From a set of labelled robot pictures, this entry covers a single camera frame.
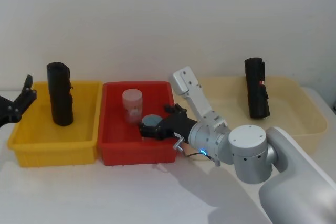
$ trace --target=beige plastic bin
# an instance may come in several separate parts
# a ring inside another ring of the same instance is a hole
[[[298,144],[312,154],[326,132],[327,121],[300,86],[285,77],[266,77],[271,116],[255,120],[248,111],[245,77],[210,77],[199,79],[203,92],[213,109],[223,116],[230,129],[244,124],[254,124],[266,130],[277,126],[287,131]],[[176,103],[188,110],[188,116],[196,120],[187,102],[174,94]],[[186,154],[197,152],[185,144]],[[192,158],[204,160],[204,156]]]

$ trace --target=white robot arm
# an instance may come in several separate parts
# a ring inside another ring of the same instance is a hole
[[[184,132],[176,149],[182,151],[180,144],[189,143],[217,166],[220,162],[234,164],[243,182],[266,181],[259,198],[274,224],[336,223],[336,183],[289,134],[277,127],[264,131],[254,125],[230,131],[226,121],[211,108],[190,67],[174,73],[170,83],[199,120],[188,124],[188,134]],[[272,164],[280,174],[268,180]]]

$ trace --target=blue indicator light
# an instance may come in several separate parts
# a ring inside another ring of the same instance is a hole
[[[205,155],[205,156],[208,155],[207,152],[206,152],[204,149],[200,149],[199,152],[202,153],[202,154]]]

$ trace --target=red plastic bin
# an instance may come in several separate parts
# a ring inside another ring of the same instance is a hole
[[[158,141],[142,138],[137,125],[124,118],[122,93],[127,89],[139,89],[143,97],[142,116],[156,114],[165,118],[165,104],[174,105],[171,86],[163,81],[109,82],[103,86],[98,133],[98,148],[105,165],[134,165],[171,163],[177,152],[175,139]]]

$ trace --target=white table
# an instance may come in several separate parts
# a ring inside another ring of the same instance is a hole
[[[336,115],[315,91],[305,91],[329,122],[313,158],[336,180]],[[0,223],[270,223],[258,199],[261,185],[240,182],[233,166],[180,157],[173,164],[20,168],[6,146],[12,129],[0,129]]]

